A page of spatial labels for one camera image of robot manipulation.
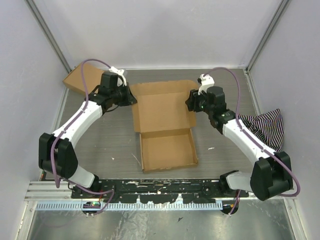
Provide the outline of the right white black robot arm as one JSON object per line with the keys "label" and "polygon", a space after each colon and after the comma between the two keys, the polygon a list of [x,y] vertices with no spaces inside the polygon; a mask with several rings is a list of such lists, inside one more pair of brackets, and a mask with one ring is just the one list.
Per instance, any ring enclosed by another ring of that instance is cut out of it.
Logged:
{"label": "right white black robot arm", "polygon": [[229,198],[241,190],[265,201],[293,189],[289,155],[268,147],[249,131],[236,113],[227,108],[222,87],[211,86],[202,92],[192,89],[185,104],[190,112],[206,113],[211,126],[231,140],[253,166],[249,173],[233,170],[222,174],[219,187],[223,196]]}

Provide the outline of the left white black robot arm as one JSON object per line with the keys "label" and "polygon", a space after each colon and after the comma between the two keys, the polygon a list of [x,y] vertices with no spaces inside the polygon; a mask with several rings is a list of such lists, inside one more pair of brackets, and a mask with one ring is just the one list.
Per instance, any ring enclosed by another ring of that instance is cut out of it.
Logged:
{"label": "left white black robot arm", "polygon": [[81,107],[65,124],[53,133],[43,133],[39,137],[39,168],[53,174],[57,188],[61,180],[65,180],[88,198],[104,194],[99,177],[80,166],[75,146],[96,120],[113,111],[112,106],[126,107],[136,103],[128,83],[115,87],[97,85],[86,94]]}

